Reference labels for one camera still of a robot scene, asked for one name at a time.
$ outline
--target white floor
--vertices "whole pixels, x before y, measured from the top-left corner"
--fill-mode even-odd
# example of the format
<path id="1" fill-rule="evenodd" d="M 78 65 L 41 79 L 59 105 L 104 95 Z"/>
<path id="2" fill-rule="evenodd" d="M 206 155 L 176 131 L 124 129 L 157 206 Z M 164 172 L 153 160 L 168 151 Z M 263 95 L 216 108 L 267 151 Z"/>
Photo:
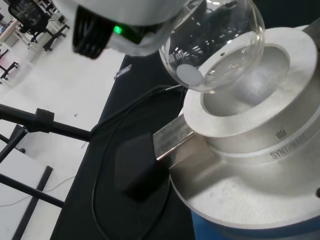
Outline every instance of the white floor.
<path id="1" fill-rule="evenodd" d="M 32 113 L 37 108 L 46 109 L 55 113 L 57 122 L 91 130 L 99 120 L 124 54 L 105 50 L 96 60 L 74 54 L 71 30 L 67 38 L 56 40 L 52 48 L 52 52 L 40 51 L 33 61 L 34 66 L 12 53 L 0 59 L 3 67 L 13 61 L 20 64 L 19 69 L 12 71 L 8 82 L 0 85 L 0 104 Z M 20 42 L 13 49 L 20 56 L 32 56 Z M 0 120 L 2 135 L 9 137 L 14 127 L 15 124 Z M 45 187 L 45 190 L 51 190 L 76 175 L 87 149 L 88 144 L 84 144 L 53 133 L 29 133 L 18 147 L 25 148 L 26 155 L 37 163 L 54 169 Z M 72 182 L 73 179 L 48 194 L 64 201 Z M 10 199 L 6 204 L 18 200 Z M 39 201 L 22 239 L 49 240 L 59 213 L 58 207 Z"/>

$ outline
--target metal rod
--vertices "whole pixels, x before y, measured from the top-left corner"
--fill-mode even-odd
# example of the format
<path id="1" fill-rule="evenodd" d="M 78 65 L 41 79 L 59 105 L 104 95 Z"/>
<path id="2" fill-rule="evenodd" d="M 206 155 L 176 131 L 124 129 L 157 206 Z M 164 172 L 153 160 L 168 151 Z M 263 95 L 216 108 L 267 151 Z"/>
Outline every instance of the metal rod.
<path id="1" fill-rule="evenodd" d="M 166 90 L 166 91 L 169 91 L 169 90 L 171 90 L 171 89 L 175 89 L 175 88 L 178 88 L 178 87 L 181 87 L 181 86 L 182 86 L 182 85 L 179 84 L 179 85 L 176 85 L 176 86 L 172 86 L 172 87 L 166 88 L 165 90 Z"/>
<path id="2" fill-rule="evenodd" d="M 31 130 L 34 124 L 35 114 L 0 104 L 0 119 L 24 125 L 27 129 Z M 89 131 L 55 121 L 53 122 L 50 132 L 85 142 L 90 141 L 91 134 Z"/>
<path id="3" fill-rule="evenodd" d="M 8 156 L 8 154 L 11 153 L 11 151 L 17 146 L 17 144 L 24 138 L 24 136 L 27 135 L 27 133 L 28 133 L 28 130 L 25 127 L 23 127 L 9 141 L 9 143 L 0 152 L 0 164 Z"/>
<path id="4" fill-rule="evenodd" d="M 116 80 L 118 77 L 120 77 L 121 75 L 125 74 L 126 72 L 130 71 L 131 67 L 132 67 L 132 64 L 130 64 L 129 66 L 126 66 L 125 68 L 123 68 L 120 71 L 118 71 L 115 74 L 114 80 Z"/>
<path id="5" fill-rule="evenodd" d="M 63 208 L 63 206 L 65 204 L 63 201 L 61 201 L 53 196 L 47 195 L 47 194 L 43 193 L 42 191 L 34 189 L 28 185 L 25 185 L 17 180 L 14 180 L 10 177 L 5 176 L 3 174 L 0 174 L 0 183 L 7 185 L 11 188 L 14 188 L 16 190 L 19 190 L 20 192 L 23 192 L 25 194 L 31 195 L 37 199 L 40 199 L 42 201 L 49 203 L 49 204 L 55 205 L 59 208 Z"/>
<path id="6" fill-rule="evenodd" d="M 52 133 L 70 137 L 73 139 L 79 139 L 85 142 L 90 142 L 90 132 L 77 127 L 65 125 L 59 122 L 53 122 L 51 129 Z"/>
<path id="7" fill-rule="evenodd" d="M 0 69 L 2 69 L 3 71 L 7 71 L 7 69 L 5 69 L 3 66 L 0 65 Z"/>
<path id="8" fill-rule="evenodd" d="M 158 161 L 163 159 L 195 136 L 196 133 L 188 126 L 185 116 L 183 114 L 178 116 L 153 134 L 153 147 L 156 159 Z"/>
<path id="9" fill-rule="evenodd" d="M 52 167 L 46 166 L 44 173 L 40 179 L 40 182 L 38 183 L 38 186 L 36 187 L 37 190 L 39 191 L 43 191 L 45 189 L 45 186 L 49 180 L 49 177 L 52 173 L 53 169 Z M 36 209 L 37 203 L 38 203 L 38 198 L 36 197 L 32 197 L 30 203 L 28 204 L 22 218 L 21 221 L 18 225 L 18 227 L 15 230 L 15 233 L 12 237 L 11 240 L 21 240 L 22 236 L 25 233 L 25 230 L 28 226 L 28 223 L 30 222 L 30 219 Z"/>

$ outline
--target black tablecloth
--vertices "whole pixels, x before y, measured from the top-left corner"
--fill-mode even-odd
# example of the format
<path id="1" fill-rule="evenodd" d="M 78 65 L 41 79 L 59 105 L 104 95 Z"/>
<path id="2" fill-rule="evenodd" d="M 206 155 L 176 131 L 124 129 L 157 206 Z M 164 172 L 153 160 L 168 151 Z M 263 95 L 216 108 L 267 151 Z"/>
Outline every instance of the black tablecloth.
<path id="1" fill-rule="evenodd" d="M 320 17 L 318 0 L 256 0 L 266 28 L 307 25 Z M 159 53 L 148 57 L 125 57 L 121 68 L 132 64 L 130 72 L 116 79 L 100 120 L 158 85 L 176 85 L 165 71 Z M 114 136 L 104 161 L 96 195 L 97 215 L 111 240 L 134 240 L 154 219 L 164 201 L 168 182 L 144 203 L 136 203 L 114 189 L 114 155 L 125 140 L 146 132 L 156 132 L 176 117 L 180 94 L 171 92 L 153 98 L 133 111 Z M 90 142 L 73 185 L 66 198 L 52 240 L 103 240 L 91 212 L 92 188 L 110 131 L 102 130 Z M 171 189 L 162 218 L 146 239 L 194 240 L 189 209 Z"/>

